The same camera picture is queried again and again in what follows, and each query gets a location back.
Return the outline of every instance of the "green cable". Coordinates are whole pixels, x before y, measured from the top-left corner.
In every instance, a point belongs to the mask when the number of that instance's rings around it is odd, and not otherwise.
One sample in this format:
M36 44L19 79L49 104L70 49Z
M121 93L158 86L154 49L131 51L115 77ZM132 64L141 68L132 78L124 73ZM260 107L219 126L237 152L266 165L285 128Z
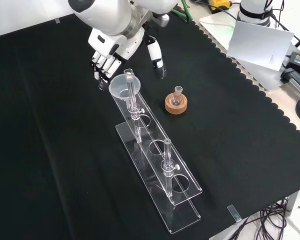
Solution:
M178 17L180 17L185 22L187 21L187 15L185 15L184 13L179 12L179 11L177 11L175 9L172 9L171 12L174 13L174 14L176 14Z
M185 11L185 14L189 17L189 21L192 21L192 16L189 12L189 9L188 9L188 6L186 4L186 0L181 0L182 4L183 4L183 8L184 8L184 11Z

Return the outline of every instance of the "yellow device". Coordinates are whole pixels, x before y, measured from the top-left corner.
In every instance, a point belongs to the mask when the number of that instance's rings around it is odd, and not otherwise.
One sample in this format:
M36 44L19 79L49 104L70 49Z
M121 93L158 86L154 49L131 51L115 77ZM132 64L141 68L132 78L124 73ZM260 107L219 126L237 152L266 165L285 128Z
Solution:
M209 4L219 7L223 10L228 10L231 7L231 2L229 0L209 0ZM211 13L219 13L220 10L215 7L209 6Z

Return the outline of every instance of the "table leg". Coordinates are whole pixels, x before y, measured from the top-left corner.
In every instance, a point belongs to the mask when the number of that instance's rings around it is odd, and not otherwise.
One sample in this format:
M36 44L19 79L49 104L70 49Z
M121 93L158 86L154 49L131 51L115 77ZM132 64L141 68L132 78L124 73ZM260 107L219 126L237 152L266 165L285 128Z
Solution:
M300 200L300 190L289 196L289 201L286 206L286 209L288 210L286 212L287 217L291 216L291 214L294 212L294 210L296 210L298 208L299 200Z
M211 237L209 240L228 240L235 231L238 230L238 228L245 222L246 218L242 221L238 222L235 225L232 225L231 227L228 227L227 229L223 230L222 232L218 233L217 235Z

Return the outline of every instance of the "rack hole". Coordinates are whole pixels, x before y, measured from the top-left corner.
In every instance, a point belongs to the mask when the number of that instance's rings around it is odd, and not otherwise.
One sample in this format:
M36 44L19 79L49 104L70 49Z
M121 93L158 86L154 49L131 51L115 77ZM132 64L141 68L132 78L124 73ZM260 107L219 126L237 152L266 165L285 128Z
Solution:
M177 193L183 193L189 189L189 179L184 175L174 175L172 178L172 189Z

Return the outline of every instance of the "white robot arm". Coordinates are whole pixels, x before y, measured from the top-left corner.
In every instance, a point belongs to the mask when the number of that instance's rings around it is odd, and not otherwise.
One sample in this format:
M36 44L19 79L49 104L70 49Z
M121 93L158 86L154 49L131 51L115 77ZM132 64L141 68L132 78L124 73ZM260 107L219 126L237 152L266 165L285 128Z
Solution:
M238 21L262 26L270 26L273 0L242 0Z
M151 20L165 27L166 13L177 0L68 0L72 11L92 27L89 44L96 51L92 57L95 78L104 89L120 65L138 49L143 39L148 46L153 68L162 79L166 67L157 40L145 33L143 25Z

